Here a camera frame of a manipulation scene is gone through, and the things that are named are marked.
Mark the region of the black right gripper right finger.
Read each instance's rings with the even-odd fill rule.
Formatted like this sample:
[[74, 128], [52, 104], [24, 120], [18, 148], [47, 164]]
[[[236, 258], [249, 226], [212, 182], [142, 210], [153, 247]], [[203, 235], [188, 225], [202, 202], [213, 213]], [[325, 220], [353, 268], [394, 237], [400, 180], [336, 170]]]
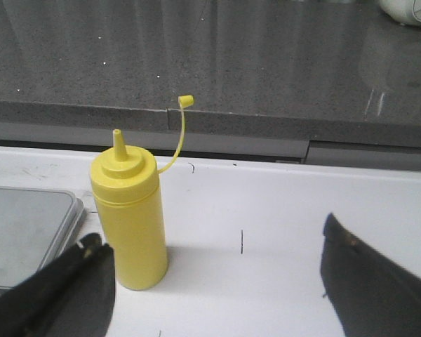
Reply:
[[320, 274], [346, 336], [421, 336], [421, 278], [346, 230], [323, 227]]

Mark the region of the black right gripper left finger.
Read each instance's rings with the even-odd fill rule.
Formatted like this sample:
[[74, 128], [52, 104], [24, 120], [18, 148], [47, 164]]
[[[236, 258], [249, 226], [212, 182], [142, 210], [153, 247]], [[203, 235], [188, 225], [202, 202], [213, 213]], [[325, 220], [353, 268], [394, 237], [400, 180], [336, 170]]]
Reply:
[[114, 303], [114, 251], [87, 234], [0, 296], [0, 336], [106, 336]]

